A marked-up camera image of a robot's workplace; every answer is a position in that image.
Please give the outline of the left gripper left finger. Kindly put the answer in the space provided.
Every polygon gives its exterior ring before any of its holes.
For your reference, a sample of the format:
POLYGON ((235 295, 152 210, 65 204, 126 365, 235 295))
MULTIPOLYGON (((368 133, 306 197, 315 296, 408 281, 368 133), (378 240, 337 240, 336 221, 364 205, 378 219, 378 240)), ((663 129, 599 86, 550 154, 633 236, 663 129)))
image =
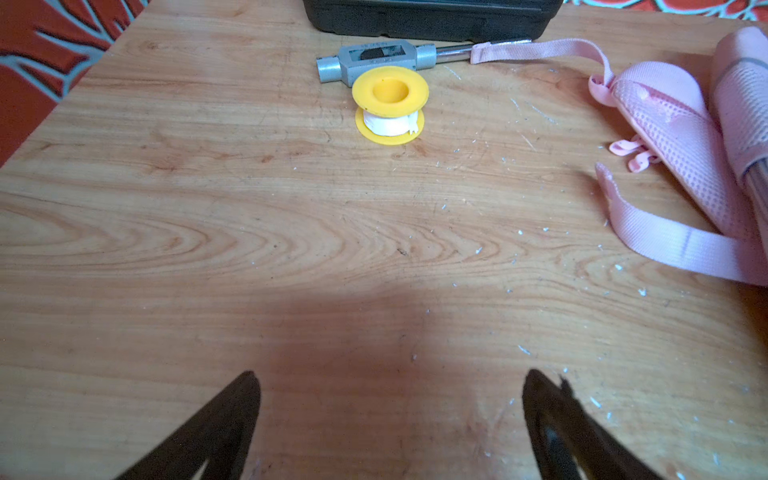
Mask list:
POLYGON ((253 438, 261 387, 245 371, 120 479, 238 479, 253 438))

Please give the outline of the grey metal tool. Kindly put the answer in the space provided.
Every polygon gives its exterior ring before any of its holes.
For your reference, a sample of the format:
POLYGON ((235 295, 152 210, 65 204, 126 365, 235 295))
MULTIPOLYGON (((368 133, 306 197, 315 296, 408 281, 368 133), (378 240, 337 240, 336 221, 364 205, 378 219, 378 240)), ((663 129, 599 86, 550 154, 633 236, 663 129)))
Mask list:
POLYGON ((397 66, 419 71, 438 64, 468 61, 473 47, 474 44, 438 47, 388 40, 342 47, 337 55, 318 58, 316 67, 321 83, 339 81, 352 87, 363 73, 375 68, 397 66))

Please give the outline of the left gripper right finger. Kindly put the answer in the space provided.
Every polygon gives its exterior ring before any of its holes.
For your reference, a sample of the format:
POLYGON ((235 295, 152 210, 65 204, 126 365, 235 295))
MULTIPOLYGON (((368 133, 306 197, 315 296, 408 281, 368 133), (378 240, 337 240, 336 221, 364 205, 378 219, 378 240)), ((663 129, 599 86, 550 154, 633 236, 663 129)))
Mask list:
POLYGON ((530 370, 522 406, 543 479, 659 477, 584 410, 566 379, 555 384, 542 371, 530 370))

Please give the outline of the black plastic case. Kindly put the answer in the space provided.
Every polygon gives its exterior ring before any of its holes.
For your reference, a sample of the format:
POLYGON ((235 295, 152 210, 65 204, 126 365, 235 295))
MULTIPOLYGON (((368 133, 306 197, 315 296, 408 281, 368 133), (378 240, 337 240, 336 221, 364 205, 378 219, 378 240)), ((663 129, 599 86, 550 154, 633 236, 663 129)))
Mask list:
POLYGON ((345 36, 471 41, 535 40, 559 0, 304 0, 318 30, 345 36))

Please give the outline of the pink student backpack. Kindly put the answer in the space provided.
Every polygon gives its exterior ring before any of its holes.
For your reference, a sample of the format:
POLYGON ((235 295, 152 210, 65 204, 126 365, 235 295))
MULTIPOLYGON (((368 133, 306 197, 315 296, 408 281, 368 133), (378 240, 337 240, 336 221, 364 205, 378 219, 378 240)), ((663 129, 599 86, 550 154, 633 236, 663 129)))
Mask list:
POLYGON ((481 43, 474 64, 578 56, 603 66, 588 81, 591 96, 615 108, 634 130, 611 152, 634 173, 667 167, 713 223, 704 231, 636 208, 612 173, 596 166, 609 220, 631 250, 660 263, 717 278, 767 282, 767 38, 756 27, 724 37, 713 58, 713 85, 704 95, 682 68, 641 62, 620 74, 593 42, 481 43))

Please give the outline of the yellow tape roll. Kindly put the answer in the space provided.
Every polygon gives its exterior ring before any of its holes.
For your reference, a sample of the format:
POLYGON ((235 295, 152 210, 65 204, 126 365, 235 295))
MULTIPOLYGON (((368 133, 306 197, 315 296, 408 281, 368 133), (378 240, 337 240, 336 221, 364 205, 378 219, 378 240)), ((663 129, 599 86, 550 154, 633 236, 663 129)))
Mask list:
POLYGON ((369 70, 354 82, 352 97, 358 131, 376 144, 407 144, 424 129, 429 87, 416 71, 398 66, 369 70))

